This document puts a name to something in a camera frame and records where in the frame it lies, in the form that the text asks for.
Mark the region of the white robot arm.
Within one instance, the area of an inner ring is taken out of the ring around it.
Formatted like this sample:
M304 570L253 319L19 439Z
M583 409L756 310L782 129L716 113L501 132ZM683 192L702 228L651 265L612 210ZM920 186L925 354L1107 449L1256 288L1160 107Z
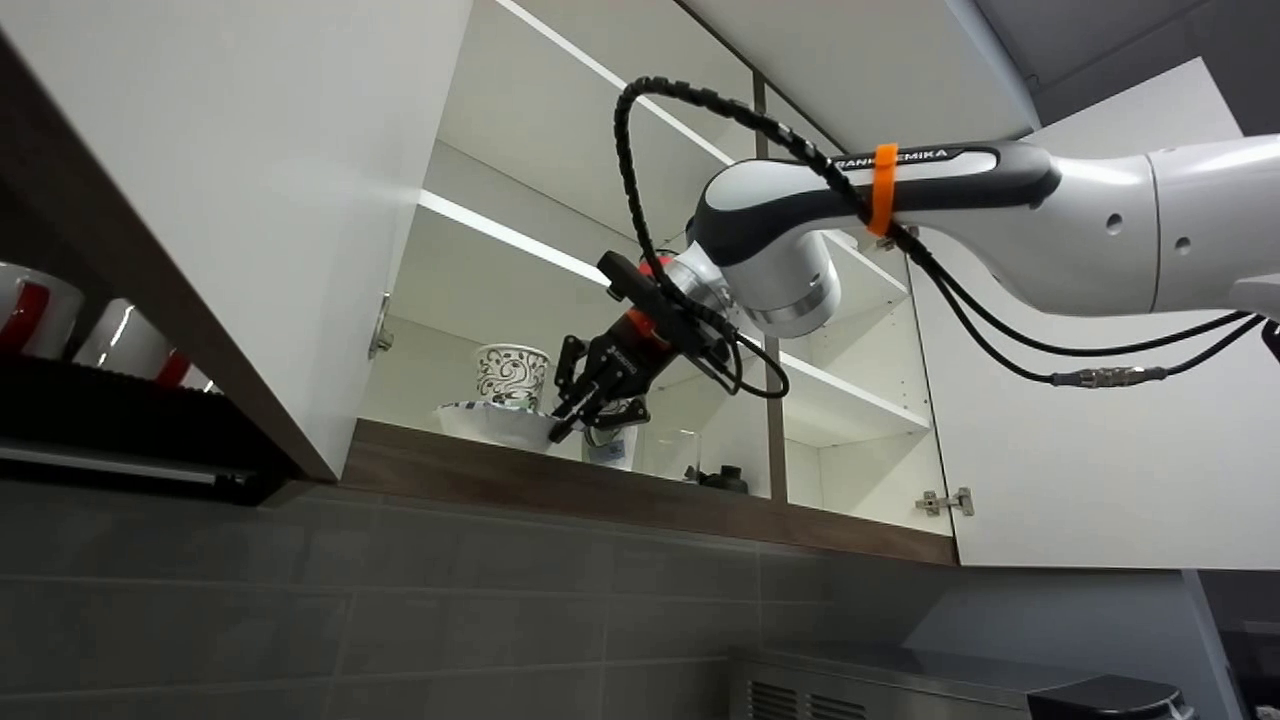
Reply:
M639 424L651 380L679 354L724 367L740 324L782 338L824 328L841 305L824 234L844 219L903 254L943 231L1040 310L1183 310L1212 343L1280 324L1269 135L1114 161L1035 142L875 146L829 166L740 161L704 183L683 252L600 260L627 310L565 343L552 427Z

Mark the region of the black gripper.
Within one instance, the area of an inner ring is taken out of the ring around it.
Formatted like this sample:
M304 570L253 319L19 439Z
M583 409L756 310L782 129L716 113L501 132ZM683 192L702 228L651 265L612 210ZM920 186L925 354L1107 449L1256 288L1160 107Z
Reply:
M646 424L650 405L639 401L651 380L678 360L712 346L712 324L678 301L650 260L634 265L621 252L606 252L598 267L609 274L609 292L627 310L591 338L591 360L606 367L606 382L583 380L588 343L580 334L562 338L555 354L555 409L548 439L562 442L578 424L625 427Z

